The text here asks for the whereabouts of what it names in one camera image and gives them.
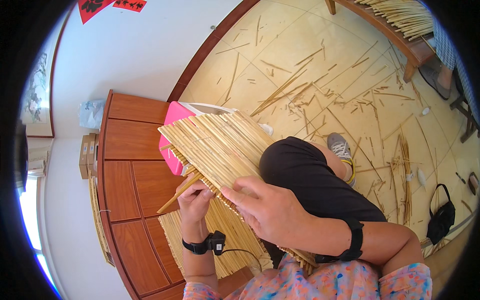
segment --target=brown cardboard box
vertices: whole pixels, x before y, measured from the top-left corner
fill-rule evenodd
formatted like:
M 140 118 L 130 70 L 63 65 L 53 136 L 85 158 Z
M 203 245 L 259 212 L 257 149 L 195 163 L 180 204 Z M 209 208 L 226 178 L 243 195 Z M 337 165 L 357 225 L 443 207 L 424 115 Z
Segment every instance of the brown cardboard box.
M 88 135 L 84 135 L 82 139 L 82 145 L 80 148 L 80 161 L 78 162 L 78 167 L 80 168 L 80 174 L 82 175 L 82 179 L 88 179 L 87 154 L 88 154 Z
M 92 132 L 88 135 L 88 152 L 87 152 L 87 168 L 92 172 L 94 171 L 93 170 L 94 157 L 95 157 L 95 133 Z
M 92 170 L 92 176 L 95 176 L 96 177 L 96 169 L 97 169 L 97 159 L 98 159 L 98 140 L 100 138 L 100 134 L 96 134 L 95 135 L 95 144 L 94 144 L 94 152 L 93 152 L 93 168 L 91 168 L 90 170 Z

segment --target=black shorts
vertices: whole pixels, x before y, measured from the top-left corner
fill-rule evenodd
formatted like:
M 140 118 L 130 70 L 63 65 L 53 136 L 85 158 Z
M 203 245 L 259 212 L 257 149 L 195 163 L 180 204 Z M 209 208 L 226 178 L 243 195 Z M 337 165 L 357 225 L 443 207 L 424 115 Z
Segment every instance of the black shorts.
M 296 137 L 277 141 L 265 150 L 260 175 L 266 183 L 291 190 L 314 216 L 387 221 L 380 209 L 335 175 L 317 147 Z M 277 267 L 283 252 L 272 243 L 264 244 Z

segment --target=black handbag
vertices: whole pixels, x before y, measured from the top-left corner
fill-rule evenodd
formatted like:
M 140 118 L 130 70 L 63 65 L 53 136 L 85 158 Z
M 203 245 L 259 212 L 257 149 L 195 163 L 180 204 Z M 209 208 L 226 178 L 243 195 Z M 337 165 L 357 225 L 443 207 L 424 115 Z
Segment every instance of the black handbag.
M 427 238 L 432 241 L 433 245 L 436 245 L 443 237 L 448 234 L 450 227 L 455 223 L 455 206 L 450 200 L 450 194 L 448 193 L 447 187 L 439 183 L 435 188 L 435 191 L 439 186 L 443 186 L 445 193 L 447 194 L 448 202 L 445 205 L 442 205 L 438 211 L 433 214 L 432 209 L 430 208 L 430 222 L 428 223 Z

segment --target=wooden cabinet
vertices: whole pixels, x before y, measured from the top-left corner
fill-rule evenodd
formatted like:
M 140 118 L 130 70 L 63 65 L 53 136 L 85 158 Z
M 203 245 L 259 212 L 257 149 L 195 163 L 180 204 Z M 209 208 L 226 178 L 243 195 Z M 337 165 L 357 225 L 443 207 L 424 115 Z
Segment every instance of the wooden cabinet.
M 163 124 L 168 103 L 148 98 L 114 93 L 108 117 Z
M 110 91 L 98 145 L 98 201 L 118 273 L 132 299 L 182 299 L 185 280 L 156 211 L 184 180 L 168 168 L 157 130 L 168 103 Z M 167 212 L 178 209 L 178 203 Z M 248 268 L 223 278 L 223 296 L 252 277 Z

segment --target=knee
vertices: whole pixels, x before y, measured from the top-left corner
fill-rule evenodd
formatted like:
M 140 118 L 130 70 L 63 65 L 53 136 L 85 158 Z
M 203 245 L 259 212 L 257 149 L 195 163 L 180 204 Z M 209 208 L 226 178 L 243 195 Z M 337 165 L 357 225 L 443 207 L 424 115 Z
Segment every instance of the knee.
M 271 183 L 271 179 L 281 175 L 285 171 L 286 154 L 291 144 L 288 139 L 276 141 L 271 144 L 260 158 L 260 176 L 265 182 Z

